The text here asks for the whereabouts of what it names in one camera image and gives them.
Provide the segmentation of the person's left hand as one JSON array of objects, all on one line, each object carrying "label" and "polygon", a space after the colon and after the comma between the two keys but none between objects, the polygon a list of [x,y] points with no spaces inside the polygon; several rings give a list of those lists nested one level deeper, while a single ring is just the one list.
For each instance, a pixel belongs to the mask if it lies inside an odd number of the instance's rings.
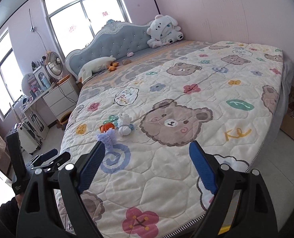
[{"label": "person's left hand", "polygon": [[24,193],[20,193],[20,194],[18,194],[18,195],[15,196],[15,199],[17,201],[18,208],[21,208],[21,204],[22,204],[23,198],[24,198]]}]

